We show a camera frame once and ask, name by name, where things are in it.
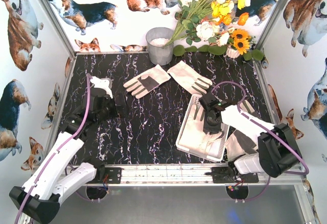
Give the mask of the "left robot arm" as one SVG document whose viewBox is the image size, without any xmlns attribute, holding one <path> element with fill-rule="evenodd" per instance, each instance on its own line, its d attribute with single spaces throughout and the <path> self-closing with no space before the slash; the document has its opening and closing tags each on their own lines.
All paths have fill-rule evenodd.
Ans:
<svg viewBox="0 0 327 224">
<path fill-rule="evenodd" d="M 127 113 L 122 93 L 112 97 L 107 88 L 90 88 L 83 105 L 66 118 L 54 146 L 35 173 L 23 186 L 11 189 L 9 197 L 19 212 L 38 223 L 50 223 L 63 202 L 84 184 L 119 184 L 122 177 L 120 167 L 106 167 L 101 160 L 92 158 L 85 158 L 64 178 L 60 176 L 87 141 L 91 128 Z"/>
</svg>

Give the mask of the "white glove grey palm patch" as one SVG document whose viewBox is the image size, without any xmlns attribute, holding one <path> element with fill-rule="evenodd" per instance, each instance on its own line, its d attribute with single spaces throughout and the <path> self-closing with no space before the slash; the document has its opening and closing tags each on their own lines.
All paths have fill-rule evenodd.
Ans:
<svg viewBox="0 0 327 224">
<path fill-rule="evenodd" d="M 156 65 L 130 79 L 123 87 L 136 99 L 140 99 L 170 78 L 171 76 L 160 65 Z"/>
</svg>

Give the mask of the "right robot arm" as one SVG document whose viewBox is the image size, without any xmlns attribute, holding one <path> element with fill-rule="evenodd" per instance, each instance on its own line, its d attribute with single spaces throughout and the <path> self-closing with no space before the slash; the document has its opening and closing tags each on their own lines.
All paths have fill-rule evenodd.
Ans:
<svg viewBox="0 0 327 224">
<path fill-rule="evenodd" d="M 298 164 L 302 156 L 290 127 L 281 123 L 265 122 L 241 109 L 240 104 L 220 101 L 212 93 L 199 99 L 204 109 L 204 133 L 221 131 L 221 124 L 235 128 L 248 137 L 257 147 L 256 153 L 246 153 L 234 160 L 242 174 L 266 173 L 277 178 Z"/>
</svg>

